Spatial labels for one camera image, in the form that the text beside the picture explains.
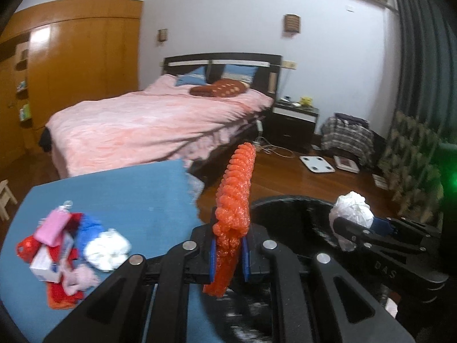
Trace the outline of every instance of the silver bolt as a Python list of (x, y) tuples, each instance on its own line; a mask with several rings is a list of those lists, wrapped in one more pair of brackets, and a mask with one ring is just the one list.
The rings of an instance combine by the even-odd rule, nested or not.
[(197, 243), (192, 240), (184, 241), (182, 247), (184, 250), (194, 250), (197, 247)]
[(265, 240), (263, 242), (263, 247), (268, 250), (273, 250), (276, 246), (278, 246), (278, 244), (276, 244), (276, 241), (273, 240)]
[(139, 254), (132, 255), (129, 258), (129, 263), (133, 266), (137, 266), (143, 262), (143, 257)]
[(324, 264), (327, 264), (328, 262), (330, 262), (330, 256), (325, 253), (317, 254), (316, 259), (318, 260), (318, 262), (324, 263)]

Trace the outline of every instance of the curtain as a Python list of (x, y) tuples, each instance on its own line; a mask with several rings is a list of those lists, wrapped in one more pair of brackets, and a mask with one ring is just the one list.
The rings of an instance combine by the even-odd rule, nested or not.
[(442, 0), (397, 0), (402, 66), (396, 113), (379, 161), (398, 215), (440, 226), (439, 143), (457, 141), (457, 37)]

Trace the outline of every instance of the blue pillow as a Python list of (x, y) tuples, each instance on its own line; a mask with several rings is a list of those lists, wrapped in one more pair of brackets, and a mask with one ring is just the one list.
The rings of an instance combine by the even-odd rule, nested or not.
[(178, 79), (176, 81), (175, 86), (181, 85), (206, 85), (205, 67), (201, 66), (193, 70), (192, 72), (186, 73), (185, 75), (178, 75)]
[(230, 79), (241, 81), (248, 86), (252, 84), (255, 73), (258, 67), (253, 66), (237, 66), (235, 64), (226, 64), (221, 79)]

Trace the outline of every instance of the brown pillow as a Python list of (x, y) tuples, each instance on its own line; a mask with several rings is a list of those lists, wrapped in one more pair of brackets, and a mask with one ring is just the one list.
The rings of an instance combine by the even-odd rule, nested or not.
[(246, 89), (246, 85), (241, 81), (220, 79), (211, 85), (191, 88), (189, 94), (213, 98), (229, 98), (244, 93)]

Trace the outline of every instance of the blue tablecloth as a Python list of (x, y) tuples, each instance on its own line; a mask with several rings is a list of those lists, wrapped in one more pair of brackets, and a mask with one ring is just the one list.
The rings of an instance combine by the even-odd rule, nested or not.
[[(15, 254), (16, 244), (35, 231), (40, 218), (72, 200), (73, 212), (91, 214), (106, 229), (115, 228), (132, 244), (132, 254), (150, 258), (189, 239), (191, 230), (201, 225), (188, 191), (180, 160), (103, 171), (34, 187), (19, 208), (0, 253), (0, 299), (26, 338), (31, 343), (42, 342), (69, 313), (47, 306), (45, 284)], [(98, 274), (102, 279), (109, 275)], [(205, 316), (200, 295), (201, 287), (191, 285), (187, 342), (222, 343)]]

